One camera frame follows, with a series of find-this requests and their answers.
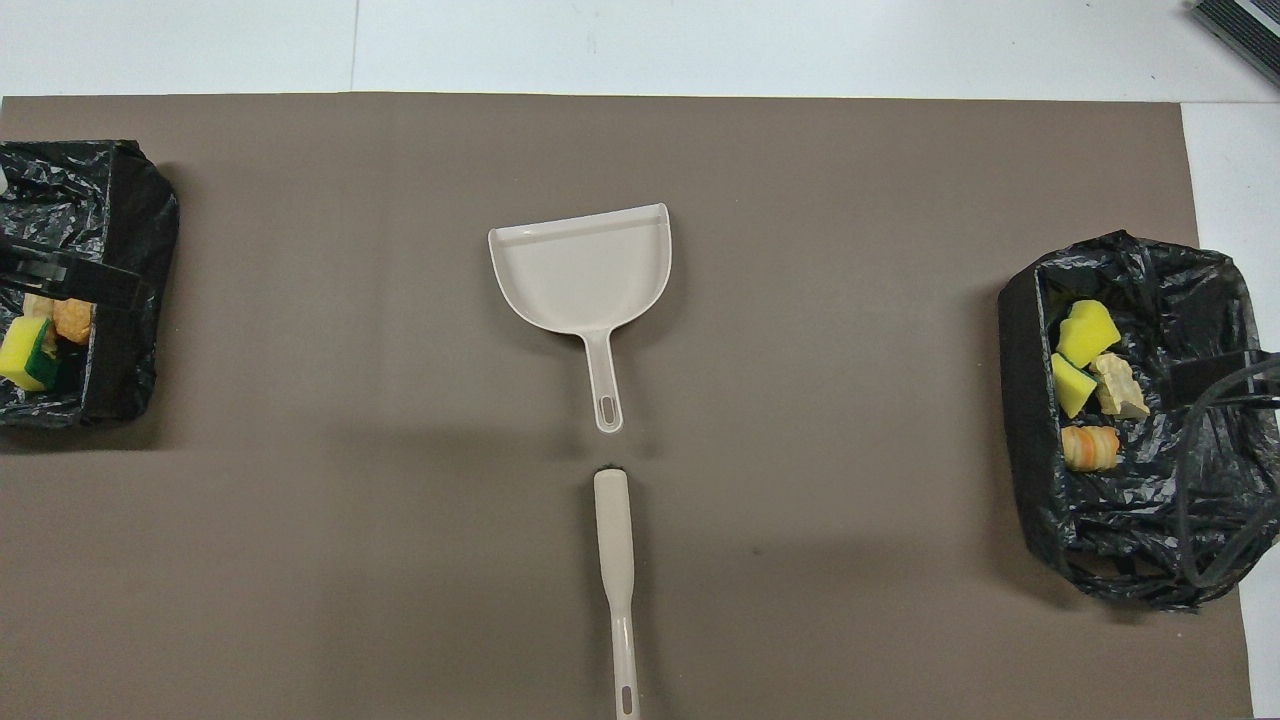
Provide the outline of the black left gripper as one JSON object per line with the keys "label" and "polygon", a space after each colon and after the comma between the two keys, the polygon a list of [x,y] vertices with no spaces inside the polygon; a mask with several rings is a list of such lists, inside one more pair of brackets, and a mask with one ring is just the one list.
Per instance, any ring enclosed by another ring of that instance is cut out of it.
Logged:
{"label": "black left gripper", "polygon": [[120,310],[145,301],[142,278],[116,266],[69,252],[51,252],[1,242],[1,286],[55,300],[81,300]]}

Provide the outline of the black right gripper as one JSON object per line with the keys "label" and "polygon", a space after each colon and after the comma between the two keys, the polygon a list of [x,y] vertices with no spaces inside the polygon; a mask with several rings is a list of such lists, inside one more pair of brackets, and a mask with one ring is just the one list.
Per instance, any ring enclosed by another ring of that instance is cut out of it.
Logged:
{"label": "black right gripper", "polygon": [[1175,363],[1167,369],[1167,407],[1189,407],[1215,383],[1262,361],[1262,375],[1251,375],[1226,387],[1210,406],[1268,409],[1268,398],[1279,398],[1279,352],[1230,352]]}

